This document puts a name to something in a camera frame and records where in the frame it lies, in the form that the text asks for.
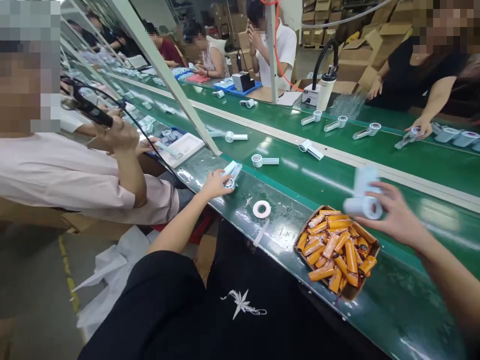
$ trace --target cardboard tray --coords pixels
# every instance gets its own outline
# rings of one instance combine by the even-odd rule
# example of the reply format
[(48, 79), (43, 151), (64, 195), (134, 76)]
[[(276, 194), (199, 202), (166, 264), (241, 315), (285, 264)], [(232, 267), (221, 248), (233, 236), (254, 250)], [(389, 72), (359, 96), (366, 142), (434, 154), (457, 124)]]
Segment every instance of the cardboard tray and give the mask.
[[(317, 210), (315, 210), (315, 212), (308, 218), (308, 220), (305, 222), (305, 224), (303, 224), (303, 227), (301, 228), (301, 232), (298, 235), (298, 239), (295, 242), (295, 246), (294, 246), (295, 249), (297, 249), (297, 245), (299, 243), (300, 237), (302, 236), (302, 233), (308, 228), (309, 222), (315, 216), (317, 216), (319, 214), (320, 210), (336, 210), (336, 209), (334, 209), (331, 206), (322, 205)], [(355, 228), (355, 230), (358, 232), (358, 234), (361, 237), (363, 237), (365, 240), (367, 240), (367, 238), (371, 240), (371, 241), (367, 240), (367, 242), (369, 244), (371, 243), (370, 244), (371, 245), (370, 252), (368, 253), (368, 255), (373, 256), (374, 258), (377, 258), (377, 255), (379, 254), (379, 251), (380, 251), (380, 244), (379, 244), (379, 241), (377, 240), (377, 238), (374, 237), (372, 234), (370, 234), (362, 226), (360, 226), (360, 224), (356, 221), (352, 221), (352, 226)], [(317, 269), (314, 265), (310, 265), (307, 262), (307, 258), (303, 254), (299, 253), (298, 255), (303, 259), (306, 266), (308, 266), (312, 271)], [(360, 281), (360, 286), (359, 287), (352, 286), (348, 283), (345, 286), (345, 288), (343, 289), (343, 291), (341, 292), (340, 297), (343, 300), (347, 300), (347, 301), (354, 300), (357, 297), (357, 295), (360, 293), (360, 291), (362, 291), (362, 288), (364, 287), (367, 279), (368, 279), (367, 277), (364, 277), (363, 279), (359, 279), (359, 281)], [(322, 280), (323, 284), (326, 285), (327, 289), (329, 288), (329, 280), (330, 280), (330, 278)]]

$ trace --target white shirt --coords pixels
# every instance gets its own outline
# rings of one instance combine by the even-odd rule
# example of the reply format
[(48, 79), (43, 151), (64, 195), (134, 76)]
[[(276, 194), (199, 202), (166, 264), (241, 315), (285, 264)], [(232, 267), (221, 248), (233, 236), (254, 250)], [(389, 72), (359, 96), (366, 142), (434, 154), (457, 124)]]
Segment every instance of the white shirt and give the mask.
[(52, 132), (0, 138), (0, 197), (47, 208), (81, 212), (126, 224), (164, 224), (179, 211), (169, 182), (145, 175), (147, 203), (120, 185), (117, 161)]
[[(281, 63), (287, 63), (288, 68), (285, 71), (285, 77), (290, 81), (292, 79), (292, 70), (295, 63), (295, 55), (297, 53), (297, 35), (288, 26), (284, 26), (282, 21), (278, 20), (280, 24), (276, 30), (276, 51), (278, 53), (278, 59)], [(265, 34), (261, 35), (263, 45), (268, 49), (267, 37)], [(265, 58), (257, 50), (255, 56), (258, 59), (258, 66), (260, 67), (261, 84), (265, 87), (272, 87), (272, 81), (270, 79), (270, 65)], [(277, 64), (277, 59), (270, 59), (271, 64)], [(290, 90), (290, 84), (284, 79), (284, 77), (278, 77), (278, 88), (283, 90)]]

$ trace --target yellow floor line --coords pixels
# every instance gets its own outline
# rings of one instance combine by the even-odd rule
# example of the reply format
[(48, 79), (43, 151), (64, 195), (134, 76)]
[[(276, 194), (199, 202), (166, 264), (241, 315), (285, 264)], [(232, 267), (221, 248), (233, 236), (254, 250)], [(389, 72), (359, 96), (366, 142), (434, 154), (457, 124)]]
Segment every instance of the yellow floor line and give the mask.
[[(73, 291), (75, 289), (75, 282), (72, 277), (72, 273), (70, 272), (69, 257), (67, 256), (67, 250), (65, 249), (64, 238), (62, 235), (58, 236), (58, 247), (60, 248), (60, 254), (63, 261), (63, 270), (65, 271), (65, 275), (66, 275), (66, 284), (68, 285), (68, 290), (70, 291), (70, 302), (73, 307), (73, 312), (75, 312), (75, 315), (78, 318), (79, 312), (80, 312), (80, 299), (77, 293)], [(82, 342), (85, 344), (87, 341), (86, 341), (84, 330), (83, 329), (79, 329), (79, 330), (80, 330), (80, 336), (81, 336)]]

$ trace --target woman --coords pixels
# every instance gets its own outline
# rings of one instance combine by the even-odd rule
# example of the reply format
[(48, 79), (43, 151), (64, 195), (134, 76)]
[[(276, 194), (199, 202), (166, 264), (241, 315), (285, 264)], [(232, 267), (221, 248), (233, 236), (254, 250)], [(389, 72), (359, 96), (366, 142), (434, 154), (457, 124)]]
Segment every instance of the woman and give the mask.
[(187, 43), (195, 43), (196, 47), (201, 51), (203, 64), (196, 64), (194, 73), (209, 78), (228, 78), (230, 76), (224, 49), (220, 45), (220, 42), (223, 40), (205, 36), (204, 29), (196, 21), (192, 21), (183, 31), (183, 34)]
[(467, 19), (454, 18), (454, 11), (434, 9), (432, 26), (423, 28), (421, 36), (411, 36), (393, 51), (368, 93), (368, 105), (407, 111), (428, 92), (421, 116), (405, 129), (420, 126), (424, 133), (421, 139), (432, 133), (431, 121), (449, 100), (467, 62), (468, 55), (459, 45), (458, 36), (467, 29)]

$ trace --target black hose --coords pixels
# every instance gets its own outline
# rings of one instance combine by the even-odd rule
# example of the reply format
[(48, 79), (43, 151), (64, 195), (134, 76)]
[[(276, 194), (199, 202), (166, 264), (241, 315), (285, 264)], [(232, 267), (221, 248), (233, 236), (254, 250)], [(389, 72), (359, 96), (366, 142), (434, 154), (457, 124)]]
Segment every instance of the black hose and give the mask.
[(327, 50), (330, 48), (330, 45), (333, 48), (334, 71), (335, 72), (338, 71), (338, 68), (339, 68), (339, 43), (334, 38), (331, 38), (325, 44), (325, 46), (323, 47), (323, 49), (320, 52), (320, 55), (318, 55), (318, 59), (316, 60), (315, 69), (313, 70), (313, 84), (311, 86), (312, 90), (315, 90), (317, 88), (317, 78), (319, 76), (320, 64), (321, 64), (322, 60), (324, 59), (324, 56), (327, 53)]

